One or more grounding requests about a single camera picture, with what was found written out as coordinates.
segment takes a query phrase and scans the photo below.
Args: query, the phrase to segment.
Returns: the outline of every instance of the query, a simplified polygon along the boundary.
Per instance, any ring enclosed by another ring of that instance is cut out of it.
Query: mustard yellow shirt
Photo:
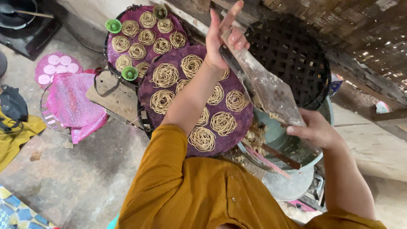
[[[245,168],[228,161],[185,159],[187,137],[174,125],[158,127],[124,200],[116,228],[208,228],[230,223],[260,229],[383,229],[380,221],[343,210],[299,226]]]

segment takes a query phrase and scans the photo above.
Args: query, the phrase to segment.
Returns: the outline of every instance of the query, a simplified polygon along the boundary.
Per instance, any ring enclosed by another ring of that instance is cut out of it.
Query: woman
[[[228,68],[218,51],[223,43],[220,35],[242,7],[243,1],[236,2],[222,23],[211,10],[205,60],[153,132],[117,228],[302,228],[240,165],[212,158],[185,159],[187,136]],[[228,42],[236,49],[249,48],[237,28]],[[291,126],[287,134],[307,138],[324,149],[328,209],[304,227],[385,228],[375,219],[372,194],[344,140],[318,112],[300,112],[308,127]]]

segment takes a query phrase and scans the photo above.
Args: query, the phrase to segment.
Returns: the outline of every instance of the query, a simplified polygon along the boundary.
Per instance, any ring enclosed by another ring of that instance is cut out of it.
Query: black bag
[[[1,111],[6,117],[15,121],[12,127],[8,127],[3,123],[5,119],[0,117],[0,129],[8,133],[12,128],[18,127],[21,122],[28,121],[28,109],[27,103],[18,93],[18,88],[12,88],[8,85],[2,85],[1,88],[3,89],[0,94]]]

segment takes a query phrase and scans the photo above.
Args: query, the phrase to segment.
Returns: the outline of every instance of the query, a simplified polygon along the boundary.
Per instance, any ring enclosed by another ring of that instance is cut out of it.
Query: wooden handle
[[[46,17],[46,18],[54,18],[54,16],[49,15],[49,14],[43,14],[43,13],[34,13],[34,12],[28,12],[28,11],[23,11],[23,10],[16,10],[18,13],[26,13],[26,14],[31,14],[34,16],[40,16],[40,17]]]
[[[282,154],[281,152],[279,152],[278,150],[275,150],[273,148],[271,148],[270,146],[266,145],[263,143],[262,148],[267,151],[268,153],[274,155],[276,158],[280,159],[281,161],[283,161],[284,163],[286,163],[287,165],[291,166],[291,168],[299,170],[302,165],[300,163],[298,163],[297,161],[285,156],[284,154]]]

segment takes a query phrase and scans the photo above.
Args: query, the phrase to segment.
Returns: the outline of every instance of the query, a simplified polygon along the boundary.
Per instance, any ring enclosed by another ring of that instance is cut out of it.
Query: piping bag
[[[228,42],[231,32],[232,28],[229,28],[222,34],[221,38],[226,45],[220,47],[219,52],[245,88],[245,97],[254,107],[285,127],[306,127],[290,86],[263,67],[247,49],[237,50],[231,46]],[[308,139],[301,138],[301,143],[311,149],[312,154],[322,153],[322,149]]]

